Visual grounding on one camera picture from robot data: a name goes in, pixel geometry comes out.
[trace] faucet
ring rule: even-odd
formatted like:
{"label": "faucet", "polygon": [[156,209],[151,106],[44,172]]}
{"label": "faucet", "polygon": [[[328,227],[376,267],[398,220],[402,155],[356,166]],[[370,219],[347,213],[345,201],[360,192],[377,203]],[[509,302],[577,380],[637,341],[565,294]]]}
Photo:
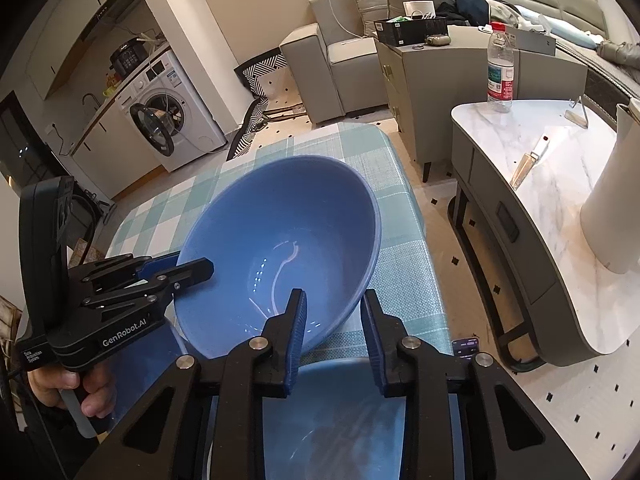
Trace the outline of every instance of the faucet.
{"label": "faucet", "polygon": [[98,98],[97,98],[94,94],[92,94],[91,92],[88,92],[88,93],[86,93],[86,94],[84,94],[84,95],[82,96],[82,105],[84,105],[84,100],[85,100],[87,97],[89,97],[89,96],[91,96],[91,97],[93,97],[93,98],[94,98],[95,104],[97,105],[97,107],[98,107],[98,108],[100,108],[100,106],[101,106],[100,101],[98,101]]}

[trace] silver rivet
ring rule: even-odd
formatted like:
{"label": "silver rivet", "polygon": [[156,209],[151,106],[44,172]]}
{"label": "silver rivet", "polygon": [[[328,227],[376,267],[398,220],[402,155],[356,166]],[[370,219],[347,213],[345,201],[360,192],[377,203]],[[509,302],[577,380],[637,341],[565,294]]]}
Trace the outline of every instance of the silver rivet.
{"label": "silver rivet", "polygon": [[263,350],[267,348],[269,340],[265,337],[258,336],[249,340],[249,346],[254,350]]}
{"label": "silver rivet", "polygon": [[488,367],[494,364],[494,358],[485,352],[480,352],[476,354],[476,363],[480,366]]}
{"label": "silver rivet", "polygon": [[196,359],[191,355],[181,355],[175,360],[175,365],[180,368],[180,370],[188,370],[191,368],[196,362]]}
{"label": "silver rivet", "polygon": [[405,348],[408,348],[409,350],[415,350],[421,344],[422,344],[422,341],[420,341],[417,337],[412,335],[408,335],[407,337],[402,338],[402,346],[404,346]]}

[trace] gray handle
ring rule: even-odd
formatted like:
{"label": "gray handle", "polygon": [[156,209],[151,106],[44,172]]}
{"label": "gray handle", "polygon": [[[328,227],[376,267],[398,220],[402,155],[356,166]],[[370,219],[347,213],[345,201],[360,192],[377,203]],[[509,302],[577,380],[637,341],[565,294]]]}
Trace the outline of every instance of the gray handle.
{"label": "gray handle", "polygon": [[85,438],[93,438],[97,436],[97,433],[95,433],[94,427],[91,425],[91,422],[89,422],[89,419],[80,409],[80,401],[76,397],[76,392],[74,390],[58,391],[60,392],[60,397],[62,397],[66,408],[71,414],[71,417],[73,417],[73,420],[76,422],[79,433]]}

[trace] sofa armrest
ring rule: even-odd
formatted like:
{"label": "sofa armrest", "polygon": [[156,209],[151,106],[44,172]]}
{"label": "sofa armrest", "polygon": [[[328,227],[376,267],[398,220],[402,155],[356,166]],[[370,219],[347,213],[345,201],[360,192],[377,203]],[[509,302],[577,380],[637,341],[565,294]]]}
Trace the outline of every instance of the sofa armrest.
{"label": "sofa armrest", "polygon": [[280,51],[298,85],[306,113],[313,123],[344,115],[327,61],[326,45],[317,23],[297,28],[280,44]]}

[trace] black box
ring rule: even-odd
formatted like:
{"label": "black box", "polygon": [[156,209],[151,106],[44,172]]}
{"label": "black box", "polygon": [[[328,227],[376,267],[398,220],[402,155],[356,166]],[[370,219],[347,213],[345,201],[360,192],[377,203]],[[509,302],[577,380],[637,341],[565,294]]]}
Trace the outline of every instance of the black box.
{"label": "black box", "polygon": [[391,46],[424,43],[427,36],[449,33],[445,18],[429,18],[395,23],[389,23],[387,20],[377,20],[374,24],[378,33],[378,40]]}

